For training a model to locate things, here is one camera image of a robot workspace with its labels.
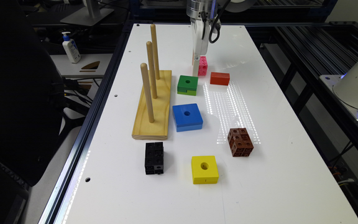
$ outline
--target block with hole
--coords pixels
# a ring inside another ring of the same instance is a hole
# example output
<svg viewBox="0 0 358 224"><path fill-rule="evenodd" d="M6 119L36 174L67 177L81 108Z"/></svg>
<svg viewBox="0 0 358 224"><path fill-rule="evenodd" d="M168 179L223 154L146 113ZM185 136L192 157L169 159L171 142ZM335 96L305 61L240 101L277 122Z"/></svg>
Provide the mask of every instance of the block with hole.
<svg viewBox="0 0 358 224"><path fill-rule="evenodd" d="M200 57L200 65L198 66L198 76L206 75L208 63L205 56Z"/></svg>
<svg viewBox="0 0 358 224"><path fill-rule="evenodd" d="M220 72L211 72L210 84L213 85L229 85L230 74L229 73L220 73Z"/></svg>
<svg viewBox="0 0 358 224"><path fill-rule="evenodd" d="M203 128L203 118L196 103L172 106L177 132Z"/></svg>
<svg viewBox="0 0 358 224"><path fill-rule="evenodd" d="M164 173L164 147L162 142L146 143L144 168L147 175Z"/></svg>
<svg viewBox="0 0 358 224"><path fill-rule="evenodd" d="M215 156L193 156L191 158L193 184L216 184L219 179Z"/></svg>
<svg viewBox="0 0 358 224"><path fill-rule="evenodd" d="M227 141L233 157L248 157L254 149L246 128L231 128Z"/></svg>
<svg viewBox="0 0 358 224"><path fill-rule="evenodd" d="M189 96L195 96L195 95L197 95L197 92L196 92L196 91L187 90L187 92L179 92L179 91L178 91L178 94L189 95Z"/></svg>
<svg viewBox="0 0 358 224"><path fill-rule="evenodd" d="M198 77L181 75L178 82L178 94L187 93L189 90L197 92Z"/></svg>

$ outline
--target pink block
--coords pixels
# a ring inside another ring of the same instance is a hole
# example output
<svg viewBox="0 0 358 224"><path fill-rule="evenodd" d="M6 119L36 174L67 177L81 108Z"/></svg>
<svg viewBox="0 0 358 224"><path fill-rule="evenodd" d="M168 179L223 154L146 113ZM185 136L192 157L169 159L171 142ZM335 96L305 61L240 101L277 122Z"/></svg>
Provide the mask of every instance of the pink block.
<svg viewBox="0 0 358 224"><path fill-rule="evenodd" d="M206 75L206 71L208 69L208 63L206 62L206 57L200 57L200 65L198 66L198 75Z"/></svg>

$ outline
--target yellow block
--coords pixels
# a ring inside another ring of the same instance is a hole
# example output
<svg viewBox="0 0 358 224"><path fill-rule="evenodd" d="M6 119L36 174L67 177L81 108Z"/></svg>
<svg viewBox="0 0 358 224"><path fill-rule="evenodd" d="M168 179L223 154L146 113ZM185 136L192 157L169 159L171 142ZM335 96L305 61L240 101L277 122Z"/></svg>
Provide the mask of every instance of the yellow block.
<svg viewBox="0 0 358 224"><path fill-rule="evenodd" d="M168 138L169 104L171 98L171 70L161 70L156 80L157 99L152 98L154 122L149 122L144 88L140 94L139 105L132 130L132 138L140 140L166 140Z"/></svg>
<svg viewBox="0 0 358 224"><path fill-rule="evenodd" d="M191 172L193 184L216 184L219 179L215 156L193 156Z"/></svg>

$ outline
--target white bottle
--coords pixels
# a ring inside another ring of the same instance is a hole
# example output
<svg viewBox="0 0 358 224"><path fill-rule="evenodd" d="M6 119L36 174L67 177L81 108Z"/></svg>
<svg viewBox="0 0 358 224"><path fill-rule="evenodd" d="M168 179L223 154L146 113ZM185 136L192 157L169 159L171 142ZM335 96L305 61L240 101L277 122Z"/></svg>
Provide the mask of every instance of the white bottle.
<svg viewBox="0 0 358 224"><path fill-rule="evenodd" d="M78 51L77 45L75 45L75 42L73 39L70 39L69 36L67 36L67 34L69 34L70 32L62 32L63 34L63 40L64 42L62 43L63 48L66 51L66 54L68 56L68 59L72 62L72 63L77 63L80 61L81 59L81 55Z"/></svg>

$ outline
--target black block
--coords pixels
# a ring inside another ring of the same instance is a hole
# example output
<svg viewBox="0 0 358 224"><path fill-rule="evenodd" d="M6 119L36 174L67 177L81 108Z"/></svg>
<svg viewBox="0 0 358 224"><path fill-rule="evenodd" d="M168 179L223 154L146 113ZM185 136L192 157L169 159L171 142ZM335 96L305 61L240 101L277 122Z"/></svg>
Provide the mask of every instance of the black block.
<svg viewBox="0 0 358 224"><path fill-rule="evenodd" d="M163 174L163 142L148 142L145 149L144 167L146 174Z"/></svg>

